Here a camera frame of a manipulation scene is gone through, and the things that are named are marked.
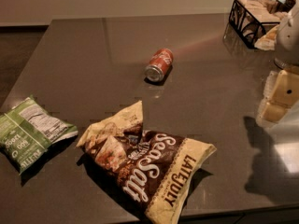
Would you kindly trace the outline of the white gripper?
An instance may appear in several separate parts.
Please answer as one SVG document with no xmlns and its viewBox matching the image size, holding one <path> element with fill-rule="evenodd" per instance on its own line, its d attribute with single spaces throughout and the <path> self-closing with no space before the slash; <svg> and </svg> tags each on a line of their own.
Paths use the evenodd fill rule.
<svg viewBox="0 0 299 224">
<path fill-rule="evenodd" d="M 281 69 L 299 65 L 299 0 L 294 1 L 279 24 L 276 37 L 274 62 Z M 271 71 L 263 96 L 257 119 L 278 123 L 299 100 L 299 75 L 287 70 Z"/>
</svg>

